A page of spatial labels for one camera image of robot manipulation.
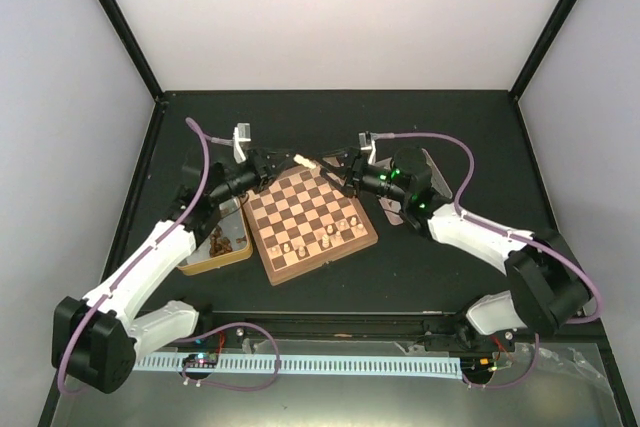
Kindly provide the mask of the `light piece passed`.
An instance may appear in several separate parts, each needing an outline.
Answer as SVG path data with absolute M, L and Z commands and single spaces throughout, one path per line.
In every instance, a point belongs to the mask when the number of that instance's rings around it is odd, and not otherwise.
M 307 169 L 315 169 L 317 167 L 317 164 L 314 161 L 312 161 L 312 160 L 310 160 L 310 159 L 308 159 L 308 158 L 306 158 L 306 157 L 304 157 L 304 156 L 302 156 L 300 154 L 296 154 L 293 157 L 293 160 L 298 165 L 303 166 L 303 167 L 305 167 Z

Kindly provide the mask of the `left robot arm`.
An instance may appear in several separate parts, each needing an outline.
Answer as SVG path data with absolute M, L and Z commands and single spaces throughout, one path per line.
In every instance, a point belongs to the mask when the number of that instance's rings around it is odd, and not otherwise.
M 171 343 L 207 344 L 213 319 L 195 307 L 170 301 L 139 313 L 165 278 L 208 238 L 220 206 L 245 193 L 260 193 L 294 163 L 293 153 L 251 148 L 230 171 L 206 161 L 197 185 L 183 185 L 149 237 L 105 281 L 80 299 L 64 298 L 54 310 L 52 364 L 57 387 L 67 377 L 103 393 L 117 390 L 134 364 Z

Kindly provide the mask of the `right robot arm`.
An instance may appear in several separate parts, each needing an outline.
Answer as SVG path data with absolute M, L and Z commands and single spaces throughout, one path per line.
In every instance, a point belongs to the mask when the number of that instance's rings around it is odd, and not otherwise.
M 399 217 L 419 235 L 455 247 L 507 278 L 506 291 L 479 298 L 455 324 L 456 341 L 467 350 L 479 349 L 499 331 L 527 328 L 553 335 L 593 297 L 559 233 L 513 230 L 464 212 L 434 187 L 419 148 L 397 151 L 388 166 L 371 164 L 355 148 L 319 164 L 322 176 L 345 196 L 370 193 L 397 203 Z

